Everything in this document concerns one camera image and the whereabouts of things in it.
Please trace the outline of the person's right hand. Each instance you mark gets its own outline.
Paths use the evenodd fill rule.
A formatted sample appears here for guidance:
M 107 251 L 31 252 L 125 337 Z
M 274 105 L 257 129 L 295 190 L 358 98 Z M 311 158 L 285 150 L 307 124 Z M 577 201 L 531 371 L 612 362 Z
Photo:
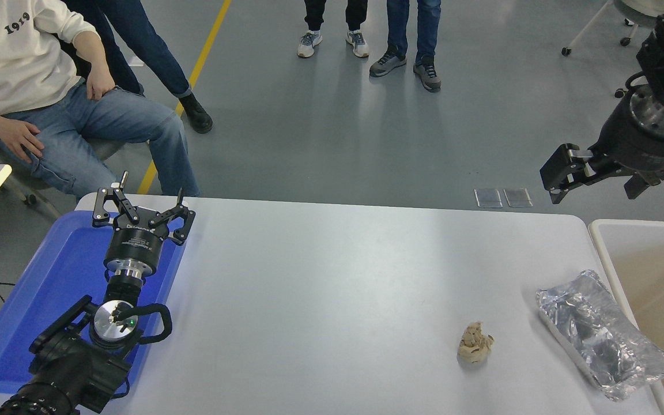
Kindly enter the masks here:
M 40 130 L 33 124 L 21 120 L 10 120 L 0 116 L 0 141 L 19 160 L 31 163 L 32 158 L 41 158 L 45 145 L 37 139 Z

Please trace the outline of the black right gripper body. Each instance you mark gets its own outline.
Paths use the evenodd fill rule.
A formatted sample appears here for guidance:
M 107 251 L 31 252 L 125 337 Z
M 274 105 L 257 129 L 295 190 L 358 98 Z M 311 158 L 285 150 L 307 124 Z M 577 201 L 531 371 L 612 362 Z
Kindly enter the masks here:
M 664 169 L 664 115 L 641 125 L 628 103 L 620 103 L 604 123 L 593 152 L 635 171 Z

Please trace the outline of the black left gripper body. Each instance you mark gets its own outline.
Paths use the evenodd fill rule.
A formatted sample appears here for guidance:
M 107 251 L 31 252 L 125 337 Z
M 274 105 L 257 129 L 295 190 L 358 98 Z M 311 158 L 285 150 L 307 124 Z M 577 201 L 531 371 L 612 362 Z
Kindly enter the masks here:
M 144 269 L 156 269 L 161 257 L 163 242 L 169 228 L 137 228 L 132 224 L 114 224 L 114 234 L 107 249 L 104 265 L 116 269 L 127 262 L 137 262 Z

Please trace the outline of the person's left hand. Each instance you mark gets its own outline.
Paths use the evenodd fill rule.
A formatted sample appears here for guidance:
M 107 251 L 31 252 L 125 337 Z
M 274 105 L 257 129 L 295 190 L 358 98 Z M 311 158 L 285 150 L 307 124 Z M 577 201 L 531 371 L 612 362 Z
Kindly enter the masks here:
M 98 101 L 116 88 L 113 76 L 105 58 L 86 59 L 90 63 L 90 73 L 86 79 L 86 98 Z

